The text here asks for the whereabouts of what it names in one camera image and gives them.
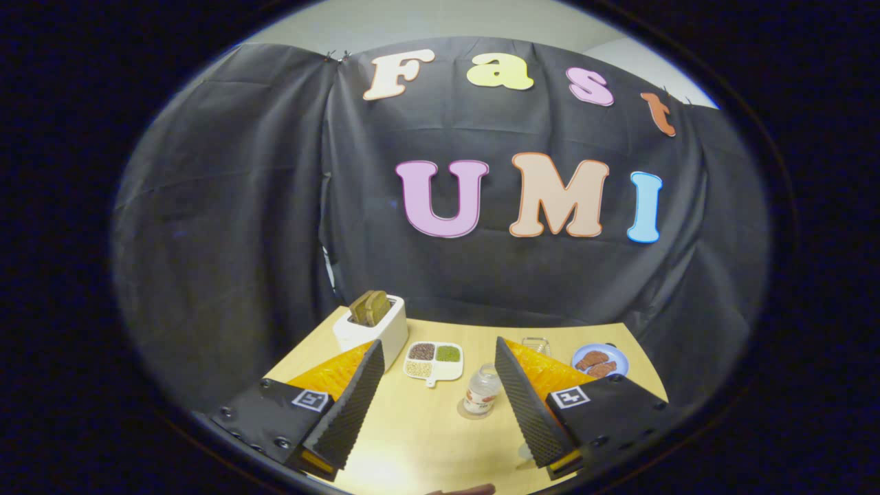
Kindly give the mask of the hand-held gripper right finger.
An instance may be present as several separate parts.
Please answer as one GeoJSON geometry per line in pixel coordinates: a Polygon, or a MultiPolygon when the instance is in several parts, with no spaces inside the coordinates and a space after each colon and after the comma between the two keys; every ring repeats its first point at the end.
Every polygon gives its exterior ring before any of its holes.
{"type": "Polygon", "coordinates": [[[535,463],[598,476],[674,430],[679,411],[619,373],[595,378],[505,338],[494,366],[535,463]]]}

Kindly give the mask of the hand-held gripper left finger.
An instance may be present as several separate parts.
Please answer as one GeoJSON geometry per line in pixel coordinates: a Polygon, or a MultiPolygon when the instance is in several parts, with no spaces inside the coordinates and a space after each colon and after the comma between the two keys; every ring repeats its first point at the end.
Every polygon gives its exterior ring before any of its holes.
{"type": "Polygon", "coordinates": [[[285,467],[333,481],[346,466],[386,364],[372,340],[288,382],[263,378],[212,422],[285,467]]]}

